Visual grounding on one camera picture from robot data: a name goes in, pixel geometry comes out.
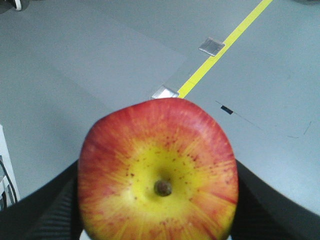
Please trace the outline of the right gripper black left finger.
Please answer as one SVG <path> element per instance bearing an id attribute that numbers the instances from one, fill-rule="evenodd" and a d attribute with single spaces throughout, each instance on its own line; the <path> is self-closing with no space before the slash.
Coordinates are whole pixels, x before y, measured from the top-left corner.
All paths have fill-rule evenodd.
<path id="1" fill-rule="evenodd" d="M 1 211 L 2 240 L 78 240 L 83 231 L 78 205 L 78 163 Z"/>

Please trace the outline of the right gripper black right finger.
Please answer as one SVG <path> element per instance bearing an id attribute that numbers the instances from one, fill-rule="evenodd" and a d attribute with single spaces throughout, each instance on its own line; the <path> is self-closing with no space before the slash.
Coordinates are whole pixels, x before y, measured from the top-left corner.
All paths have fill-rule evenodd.
<path id="1" fill-rule="evenodd" d="M 241 162 L 233 240 L 318 240 L 320 217 L 285 197 Z"/>

